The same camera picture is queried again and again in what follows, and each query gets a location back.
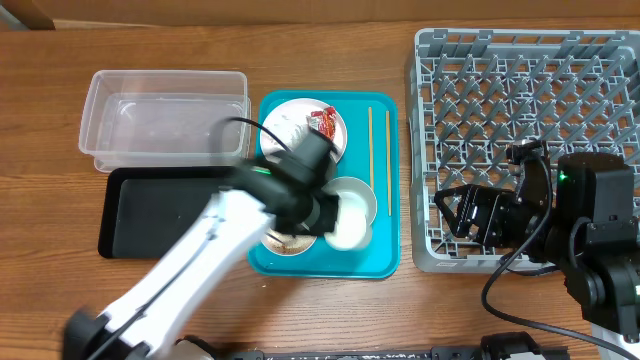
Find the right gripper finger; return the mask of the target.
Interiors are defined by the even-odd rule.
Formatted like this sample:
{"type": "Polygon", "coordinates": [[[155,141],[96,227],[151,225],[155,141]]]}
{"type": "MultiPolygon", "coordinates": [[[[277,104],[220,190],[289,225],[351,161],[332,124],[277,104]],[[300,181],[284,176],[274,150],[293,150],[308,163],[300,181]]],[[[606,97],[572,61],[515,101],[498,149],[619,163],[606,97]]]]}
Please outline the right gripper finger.
{"type": "Polygon", "coordinates": [[[442,198],[451,197],[451,196],[470,196],[470,197],[491,198],[491,197],[496,197],[499,194],[500,194],[500,190],[497,188],[474,185],[474,184],[467,184],[467,185],[439,191],[439,195],[442,198]]]}
{"type": "Polygon", "coordinates": [[[463,216],[455,215],[454,212],[449,208],[449,206],[445,203],[445,199],[439,195],[439,191],[434,195],[434,202],[444,217],[447,225],[453,236],[455,237],[466,237],[468,235],[468,230],[465,228],[465,225],[460,223],[463,216]]]}

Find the red snack wrapper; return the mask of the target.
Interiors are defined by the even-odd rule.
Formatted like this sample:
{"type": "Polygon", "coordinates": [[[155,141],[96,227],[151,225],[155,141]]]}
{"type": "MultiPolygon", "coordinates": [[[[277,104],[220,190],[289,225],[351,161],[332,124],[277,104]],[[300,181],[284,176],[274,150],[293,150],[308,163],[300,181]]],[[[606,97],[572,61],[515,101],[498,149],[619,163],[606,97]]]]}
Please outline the red snack wrapper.
{"type": "Polygon", "coordinates": [[[313,111],[307,116],[308,125],[333,140],[336,134],[336,110],[329,106],[323,110],[313,111]]]}

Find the white cup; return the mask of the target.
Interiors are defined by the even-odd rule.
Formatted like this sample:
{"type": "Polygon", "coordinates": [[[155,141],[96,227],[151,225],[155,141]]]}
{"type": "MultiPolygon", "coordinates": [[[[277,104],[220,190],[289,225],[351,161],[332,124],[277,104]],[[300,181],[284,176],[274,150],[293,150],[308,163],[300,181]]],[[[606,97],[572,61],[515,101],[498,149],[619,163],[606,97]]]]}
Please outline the white cup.
{"type": "Polygon", "coordinates": [[[370,243],[368,206],[357,197],[341,197],[333,232],[324,238],[328,245],[338,251],[362,250],[370,243]]]}

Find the pink bowl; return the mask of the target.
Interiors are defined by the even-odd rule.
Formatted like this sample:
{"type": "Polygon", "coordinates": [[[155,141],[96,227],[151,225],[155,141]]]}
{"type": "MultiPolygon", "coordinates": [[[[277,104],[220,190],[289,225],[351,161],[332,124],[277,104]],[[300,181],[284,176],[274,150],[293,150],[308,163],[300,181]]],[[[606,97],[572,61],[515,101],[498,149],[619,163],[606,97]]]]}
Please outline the pink bowl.
{"type": "Polygon", "coordinates": [[[316,236],[285,235],[269,229],[261,243],[275,255],[295,256],[307,251],[316,239],[316,236]]]}

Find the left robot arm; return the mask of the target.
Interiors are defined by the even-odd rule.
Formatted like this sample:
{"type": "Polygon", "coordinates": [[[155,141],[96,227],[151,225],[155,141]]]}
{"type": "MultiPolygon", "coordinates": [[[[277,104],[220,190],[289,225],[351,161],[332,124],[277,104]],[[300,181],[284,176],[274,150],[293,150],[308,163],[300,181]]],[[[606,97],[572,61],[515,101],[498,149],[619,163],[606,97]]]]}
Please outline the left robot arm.
{"type": "Polygon", "coordinates": [[[325,192],[334,143],[310,130],[292,150],[233,167],[178,242],[98,317],[77,311],[63,333],[65,359],[166,359],[193,313],[270,230],[322,236],[339,199],[325,192]]]}

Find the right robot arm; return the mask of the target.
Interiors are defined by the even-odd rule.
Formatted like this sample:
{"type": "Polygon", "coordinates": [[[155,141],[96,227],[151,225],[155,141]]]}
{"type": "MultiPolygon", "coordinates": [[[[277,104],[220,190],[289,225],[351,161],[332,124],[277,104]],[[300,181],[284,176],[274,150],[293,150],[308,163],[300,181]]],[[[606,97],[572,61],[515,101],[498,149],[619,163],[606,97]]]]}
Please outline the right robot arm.
{"type": "Polygon", "coordinates": [[[639,220],[633,213],[634,173],[606,153],[565,155],[555,173],[544,155],[515,156],[515,190],[464,185],[434,201],[449,229],[508,248],[481,292],[486,311],[502,320],[597,346],[604,359],[639,356],[639,220]],[[508,314],[490,304],[492,285],[522,254],[564,276],[569,295],[592,325],[589,335],[508,314]]]}

